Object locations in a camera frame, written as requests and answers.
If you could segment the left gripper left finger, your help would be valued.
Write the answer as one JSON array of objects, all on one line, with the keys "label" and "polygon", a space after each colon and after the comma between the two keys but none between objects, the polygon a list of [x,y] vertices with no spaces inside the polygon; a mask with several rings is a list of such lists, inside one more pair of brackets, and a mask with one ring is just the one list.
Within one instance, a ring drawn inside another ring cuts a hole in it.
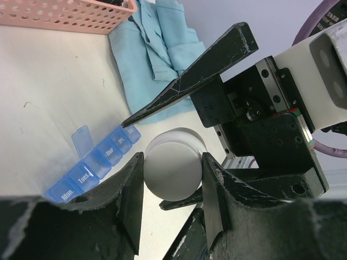
[{"label": "left gripper left finger", "polygon": [[70,203],[1,198],[1,259],[133,259],[139,253],[144,155]]}]

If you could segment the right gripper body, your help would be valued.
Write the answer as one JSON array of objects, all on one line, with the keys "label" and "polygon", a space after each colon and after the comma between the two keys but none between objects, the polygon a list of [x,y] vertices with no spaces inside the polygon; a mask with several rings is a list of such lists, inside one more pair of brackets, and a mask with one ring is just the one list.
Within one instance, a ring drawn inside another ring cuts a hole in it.
[{"label": "right gripper body", "polygon": [[236,176],[269,195],[321,195],[328,182],[314,152],[312,120],[287,68],[269,56],[227,82],[219,76],[191,97],[228,155],[252,156]]}]

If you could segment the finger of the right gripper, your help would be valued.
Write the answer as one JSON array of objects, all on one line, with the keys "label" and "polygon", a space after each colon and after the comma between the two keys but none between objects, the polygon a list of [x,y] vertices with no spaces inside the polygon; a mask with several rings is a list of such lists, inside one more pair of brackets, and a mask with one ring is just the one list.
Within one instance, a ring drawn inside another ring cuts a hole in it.
[{"label": "finger of the right gripper", "polygon": [[180,102],[258,49],[250,26],[246,22],[235,23],[178,78],[171,81],[149,104],[124,120],[121,126],[141,122]]},{"label": "finger of the right gripper", "polygon": [[278,175],[275,169],[227,169],[251,187],[280,200],[318,198],[325,193],[314,168],[305,173]]}]

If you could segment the blue weekly pill organizer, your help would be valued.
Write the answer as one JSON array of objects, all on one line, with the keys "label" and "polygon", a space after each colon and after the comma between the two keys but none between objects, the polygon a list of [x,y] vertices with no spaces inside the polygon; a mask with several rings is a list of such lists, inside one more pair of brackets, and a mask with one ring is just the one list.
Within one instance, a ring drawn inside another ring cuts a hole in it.
[{"label": "blue weekly pill organizer", "polygon": [[72,134],[80,161],[65,173],[44,196],[55,203],[69,203],[96,187],[141,138],[135,126],[115,128],[95,145],[88,126]]}]

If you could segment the white capped pill bottle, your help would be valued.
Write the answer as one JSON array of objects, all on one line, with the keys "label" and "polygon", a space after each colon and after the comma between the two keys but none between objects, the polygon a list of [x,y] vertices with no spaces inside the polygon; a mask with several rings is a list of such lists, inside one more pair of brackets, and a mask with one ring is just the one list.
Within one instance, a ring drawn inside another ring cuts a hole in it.
[{"label": "white capped pill bottle", "polygon": [[207,147],[192,129],[180,127],[156,136],[145,150],[144,181],[158,198],[177,202],[191,196],[202,181]]}]

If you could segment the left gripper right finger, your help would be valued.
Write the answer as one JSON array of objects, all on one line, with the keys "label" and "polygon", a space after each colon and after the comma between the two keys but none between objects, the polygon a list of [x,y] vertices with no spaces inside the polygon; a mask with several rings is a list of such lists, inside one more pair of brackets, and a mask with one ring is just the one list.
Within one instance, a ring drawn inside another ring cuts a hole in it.
[{"label": "left gripper right finger", "polygon": [[202,156],[202,194],[213,259],[346,259],[346,201],[273,198]]}]

